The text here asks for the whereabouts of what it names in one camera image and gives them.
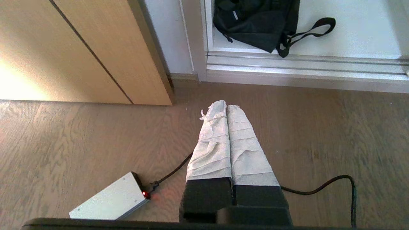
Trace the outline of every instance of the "paper wrapping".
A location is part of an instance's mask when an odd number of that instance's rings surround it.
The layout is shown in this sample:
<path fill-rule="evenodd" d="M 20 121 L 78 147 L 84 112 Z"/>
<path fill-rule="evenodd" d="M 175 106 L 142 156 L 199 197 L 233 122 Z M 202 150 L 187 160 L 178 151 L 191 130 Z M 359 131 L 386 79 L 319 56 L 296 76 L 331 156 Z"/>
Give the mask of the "paper wrapping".
<path fill-rule="evenodd" d="M 253 126 L 239 106 L 227 107 L 227 123 L 233 184 L 279 186 Z"/>
<path fill-rule="evenodd" d="M 187 166 L 186 181 L 210 178 L 231 178 L 230 141 L 226 102 L 214 102 L 203 121 L 198 144 Z"/>

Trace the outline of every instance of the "black cable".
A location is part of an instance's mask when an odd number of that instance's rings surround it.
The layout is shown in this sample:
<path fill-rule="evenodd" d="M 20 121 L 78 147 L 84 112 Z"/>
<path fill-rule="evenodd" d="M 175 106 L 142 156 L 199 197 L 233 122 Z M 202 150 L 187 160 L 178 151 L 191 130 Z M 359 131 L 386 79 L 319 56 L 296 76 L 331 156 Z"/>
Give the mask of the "black cable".
<path fill-rule="evenodd" d="M 166 180 L 167 178 L 169 178 L 171 175 L 175 174 L 175 172 L 177 172 L 180 168 L 183 167 L 184 164 L 186 164 L 186 162 L 192 157 L 193 152 L 191 154 L 189 154 L 183 161 L 182 163 L 180 163 L 180 165 L 178 167 L 176 167 L 172 172 L 170 172 L 168 175 L 164 176 L 162 179 L 160 180 L 155 180 L 154 182 L 150 183 L 150 186 L 146 189 L 148 193 L 153 192 L 160 183 L 162 183 L 164 180 Z"/>
<path fill-rule="evenodd" d="M 327 187 L 332 182 L 337 181 L 339 179 L 343 179 L 343 178 L 347 178 L 351 182 L 351 187 L 352 187 L 351 227 L 356 228 L 357 227 L 357 222 L 356 222 L 357 192 L 356 192 L 356 188 L 355 188 L 355 181 L 350 175 L 336 176 L 336 177 L 332 178 L 331 180 L 325 182 L 323 185 L 321 185 L 316 190 L 313 190 L 313 191 L 310 191 L 310 192 L 301 192 L 301 191 L 297 191 L 297 190 L 294 190 L 294 189 L 289 189 L 289 188 L 284 187 L 284 186 L 281 186 L 281 189 L 284 190 L 284 191 L 292 192 L 292 193 L 299 194 L 299 195 L 311 195 L 311 194 L 315 194 L 315 193 L 321 191 L 323 188 Z"/>

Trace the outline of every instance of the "wooden cabinet door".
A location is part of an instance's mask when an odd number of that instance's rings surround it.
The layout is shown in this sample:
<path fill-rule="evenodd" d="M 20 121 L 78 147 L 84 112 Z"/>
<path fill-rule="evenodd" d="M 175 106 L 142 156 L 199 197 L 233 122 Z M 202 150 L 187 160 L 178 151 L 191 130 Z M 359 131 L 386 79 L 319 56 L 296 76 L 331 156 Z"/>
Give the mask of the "wooden cabinet door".
<path fill-rule="evenodd" d="M 54 2 L 133 103 L 171 105 L 173 93 L 138 0 Z"/>
<path fill-rule="evenodd" d="M 0 1 L 0 99 L 131 103 L 48 0 Z"/>

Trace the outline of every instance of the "black backpack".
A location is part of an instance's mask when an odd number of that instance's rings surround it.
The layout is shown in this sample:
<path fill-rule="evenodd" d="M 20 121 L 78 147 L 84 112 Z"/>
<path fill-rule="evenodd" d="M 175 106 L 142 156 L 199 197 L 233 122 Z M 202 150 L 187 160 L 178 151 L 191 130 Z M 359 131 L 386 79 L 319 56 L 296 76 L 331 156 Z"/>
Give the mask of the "black backpack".
<path fill-rule="evenodd" d="M 229 42 L 234 38 L 269 53 L 276 48 L 286 57 L 297 41 L 309 35 L 321 37 L 335 27 L 335 19 L 321 18 L 309 31 L 330 25 L 325 33 L 296 34 L 299 7 L 300 0 L 215 0 L 213 23 Z"/>

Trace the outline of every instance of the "white floor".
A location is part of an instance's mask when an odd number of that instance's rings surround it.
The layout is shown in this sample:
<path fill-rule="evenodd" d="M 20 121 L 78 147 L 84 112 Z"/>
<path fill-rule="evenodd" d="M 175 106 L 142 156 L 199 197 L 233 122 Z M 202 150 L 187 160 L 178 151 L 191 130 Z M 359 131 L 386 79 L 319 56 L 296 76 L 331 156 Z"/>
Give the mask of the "white floor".
<path fill-rule="evenodd" d="M 323 17 L 335 18 L 337 25 L 324 37 L 312 36 L 298 42 L 291 47 L 290 54 L 409 58 L 409 12 L 405 10 L 408 5 L 409 0 L 302 0 L 298 32 L 307 31 Z M 215 28 L 208 36 L 213 43 L 209 51 L 267 53 L 239 41 L 230 43 Z"/>

